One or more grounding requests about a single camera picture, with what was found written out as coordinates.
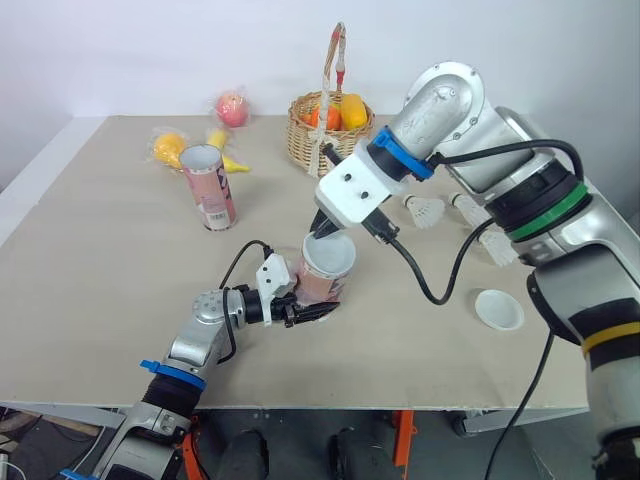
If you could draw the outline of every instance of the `pink cup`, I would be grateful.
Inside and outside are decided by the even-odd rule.
[[[335,232],[321,239],[307,235],[297,270],[298,303],[338,301],[355,260],[356,247],[346,234]]]
[[[220,150],[211,145],[194,145],[180,155],[189,188],[209,230],[226,230],[236,222],[229,181]]]

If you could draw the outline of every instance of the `badminton shuttlecock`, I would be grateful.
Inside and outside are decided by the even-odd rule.
[[[411,212],[413,222],[418,228],[433,227],[444,214],[444,202],[438,198],[407,195],[402,203]]]
[[[467,195],[452,193],[449,196],[449,202],[458,209],[467,223],[473,228],[479,227],[491,218],[483,208]],[[503,232],[485,230],[478,238],[478,241],[499,267],[509,265],[518,258],[518,254],[511,247],[511,241]]]

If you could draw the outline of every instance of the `cylindrical can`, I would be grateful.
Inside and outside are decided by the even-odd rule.
[[[189,188],[209,230],[226,230],[236,222],[229,181],[220,150],[211,145],[194,145],[180,155]]]
[[[342,232],[316,239],[310,233],[302,243],[298,264],[298,303],[336,302],[356,260],[353,241]]]

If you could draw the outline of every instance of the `orange fruit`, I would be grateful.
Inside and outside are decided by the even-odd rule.
[[[320,107],[316,107],[311,112],[311,122],[309,124],[313,127],[318,126],[318,114],[320,113]],[[327,129],[328,130],[340,130],[340,109],[335,105],[329,105],[329,115],[327,115]]]

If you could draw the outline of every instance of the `green ring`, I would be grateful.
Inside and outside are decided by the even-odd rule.
[[[534,218],[529,223],[525,223],[523,226],[507,233],[507,236],[514,242],[517,242],[522,238],[528,237],[529,235],[542,230],[544,227],[555,222],[558,218],[567,213],[568,210],[575,207],[585,197],[585,195],[587,195],[587,187],[584,183],[580,183],[571,190],[566,197],[556,203],[549,210]]]

